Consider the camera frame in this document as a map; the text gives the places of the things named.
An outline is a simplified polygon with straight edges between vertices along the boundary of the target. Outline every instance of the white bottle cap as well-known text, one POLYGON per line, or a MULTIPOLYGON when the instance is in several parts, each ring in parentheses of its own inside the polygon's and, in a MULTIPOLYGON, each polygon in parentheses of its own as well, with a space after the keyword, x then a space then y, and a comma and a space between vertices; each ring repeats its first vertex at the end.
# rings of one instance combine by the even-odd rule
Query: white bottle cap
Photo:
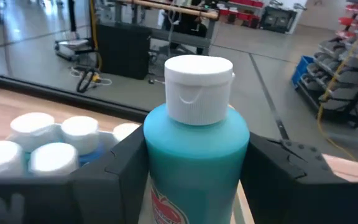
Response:
POLYGON ((24 155, 20 145, 11 141, 0 141, 0 176, 23 173, 24 155))
POLYGON ((46 144, 31 153, 29 171, 37 176, 67 175, 78 169, 77 150, 69 144, 46 144))
POLYGON ((13 119, 11 129, 14 134, 41 135, 55 123, 53 116, 46 113, 27 113, 13 119))
POLYGON ((78 155, 86 155, 98 148, 99 123, 88 116, 74 116, 62 123, 63 138, 74 146, 78 155))
POLYGON ((116 143, 121 142, 130 134, 132 134, 140 125, 135 123, 124 123, 117 125, 112 130, 112 136, 116 140, 116 143))
POLYGON ((221 57, 182 55, 165 62, 168 115, 181 123, 207 125, 226 117, 233 64, 221 57))

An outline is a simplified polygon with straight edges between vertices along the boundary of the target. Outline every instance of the bottle label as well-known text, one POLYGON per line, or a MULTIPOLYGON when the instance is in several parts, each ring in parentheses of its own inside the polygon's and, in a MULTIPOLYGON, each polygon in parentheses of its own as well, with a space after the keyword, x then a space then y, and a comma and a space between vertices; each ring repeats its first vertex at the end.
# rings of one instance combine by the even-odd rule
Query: bottle label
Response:
POLYGON ((152 187, 153 214, 156 224, 189 224, 186 214, 152 187))

